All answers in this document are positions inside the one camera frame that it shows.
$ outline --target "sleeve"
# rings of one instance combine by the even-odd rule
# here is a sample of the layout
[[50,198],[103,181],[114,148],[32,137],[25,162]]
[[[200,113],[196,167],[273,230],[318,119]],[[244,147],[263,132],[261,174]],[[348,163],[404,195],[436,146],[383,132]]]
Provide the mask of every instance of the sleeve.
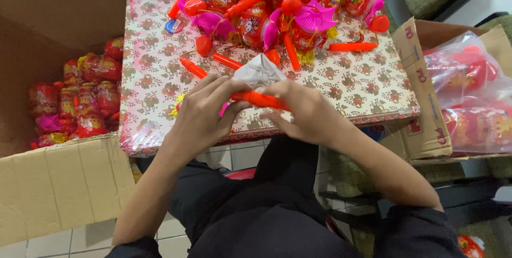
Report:
[[137,241],[117,245],[105,258],[162,258],[158,252],[158,243],[151,237],[142,237]]
[[393,206],[375,234],[375,258],[464,258],[445,213],[424,207]]

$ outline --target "cardboard box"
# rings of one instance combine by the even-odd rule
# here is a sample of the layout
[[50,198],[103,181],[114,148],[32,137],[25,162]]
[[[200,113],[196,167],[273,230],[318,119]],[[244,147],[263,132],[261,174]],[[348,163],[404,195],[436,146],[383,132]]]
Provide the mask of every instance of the cardboard box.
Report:
[[[480,36],[487,52],[500,64],[503,73],[512,77],[512,47],[500,26],[482,30],[468,26],[409,19],[393,33],[393,41],[402,65],[421,108],[417,118],[386,124],[391,133],[381,144],[413,165],[451,163],[468,157],[445,158],[452,153],[450,135],[439,109],[430,73],[426,69],[423,49],[434,48],[471,30]],[[496,157],[485,155],[478,157]]]
[[116,217],[135,183],[116,134],[29,150],[28,90],[123,36],[126,0],[0,0],[0,246]]

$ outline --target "black pants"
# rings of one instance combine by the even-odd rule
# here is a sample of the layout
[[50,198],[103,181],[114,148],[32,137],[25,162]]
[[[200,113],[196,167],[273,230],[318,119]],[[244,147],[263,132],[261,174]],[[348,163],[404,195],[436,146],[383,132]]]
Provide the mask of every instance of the black pants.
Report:
[[[153,158],[139,159],[144,173]],[[285,184],[299,192],[311,193],[317,173],[318,146],[282,135],[273,138],[259,159],[251,181],[231,180],[206,163],[192,159],[180,172],[169,203],[169,213],[185,227],[192,240],[205,208],[218,206],[237,189],[263,182]]]

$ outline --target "flower pattern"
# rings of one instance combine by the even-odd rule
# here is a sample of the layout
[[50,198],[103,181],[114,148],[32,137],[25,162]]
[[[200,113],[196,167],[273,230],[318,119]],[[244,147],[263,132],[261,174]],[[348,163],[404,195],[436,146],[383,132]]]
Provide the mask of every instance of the flower pattern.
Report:
[[[175,122],[171,115],[177,98],[199,82],[183,68],[180,55],[193,61],[208,73],[231,78],[234,71],[210,57],[196,52],[195,39],[201,35],[190,20],[178,15],[184,25],[179,33],[170,34],[163,27],[167,11],[175,0],[127,0],[125,52],[122,71],[120,143],[132,156],[154,155],[165,134]],[[393,41],[388,33],[378,34],[378,48],[359,53],[328,52],[330,43],[359,39],[359,22],[341,14],[338,36],[323,49],[315,50],[315,62],[293,71],[284,47],[276,50],[281,56],[278,67],[288,79],[318,89],[336,111],[354,124],[406,118],[418,115],[417,101]],[[376,41],[375,34],[362,27],[365,42]],[[215,39],[213,49],[231,59],[246,63],[260,50],[235,48],[227,53],[225,41]],[[270,137],[281,133],[269,120],[259,115],[272,109],[246,109],[236,117],[231,135],[221,143]],[[285,119],[291,114],[277,111]]]

